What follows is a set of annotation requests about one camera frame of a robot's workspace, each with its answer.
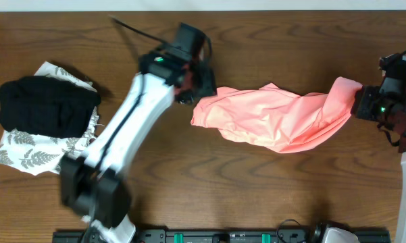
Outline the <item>pink cloth garment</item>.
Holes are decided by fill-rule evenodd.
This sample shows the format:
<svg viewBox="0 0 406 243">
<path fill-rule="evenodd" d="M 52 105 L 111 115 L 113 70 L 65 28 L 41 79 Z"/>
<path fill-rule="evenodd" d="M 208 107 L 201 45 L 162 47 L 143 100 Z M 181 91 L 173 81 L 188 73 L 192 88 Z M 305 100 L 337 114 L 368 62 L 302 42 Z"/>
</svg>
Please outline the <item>pink cloth garment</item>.
<svg viewBox="0 0 406 243">
<path fill-rule="evenodd" d="M 298 95 L 270 83 L 258 90 L 217 89 L 193 110 L 191 125 L 216 128 L 226 140 L 277 153 L 308 151 L 339 131 L 362 85 L 338 77 L 327 94 Z"/>
</svg>

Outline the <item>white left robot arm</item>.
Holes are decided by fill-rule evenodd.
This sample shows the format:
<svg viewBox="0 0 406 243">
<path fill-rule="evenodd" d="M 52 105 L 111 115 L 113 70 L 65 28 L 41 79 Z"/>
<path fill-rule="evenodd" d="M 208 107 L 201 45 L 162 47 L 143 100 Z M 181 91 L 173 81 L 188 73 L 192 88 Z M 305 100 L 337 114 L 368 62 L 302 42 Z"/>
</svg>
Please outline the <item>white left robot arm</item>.
<svg viewBox="0 0 406 243">
<path fill-rule="evenodd" d="M 83 232 L 55 232 L 53 242 L 131 242 L 126 176 L 143 140 L 173 102 L 191 104 L 216 95 L 210 38 L 181 23 L 172 42 L 137 56 L 129 93 L 99 137 L 77 158 L 60 160 L 63 206 L 88 221 Z"/>
</svg>

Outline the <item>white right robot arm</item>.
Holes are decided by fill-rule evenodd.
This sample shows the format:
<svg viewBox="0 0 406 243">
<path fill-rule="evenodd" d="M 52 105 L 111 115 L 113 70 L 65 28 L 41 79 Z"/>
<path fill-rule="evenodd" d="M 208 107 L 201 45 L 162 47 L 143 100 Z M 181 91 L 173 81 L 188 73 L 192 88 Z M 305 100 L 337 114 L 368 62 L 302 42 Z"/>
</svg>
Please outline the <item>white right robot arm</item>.
<svg viewBox="0 0 406 243">
<path fill-rule="evenodd" d="M 406 51 L 380 58 L 379 68 L 381 85 L 357 91 L 351 114 L 376 122 L 401 153 L 403 187 L 395 242 L 406 242 Z"/>
</svg>

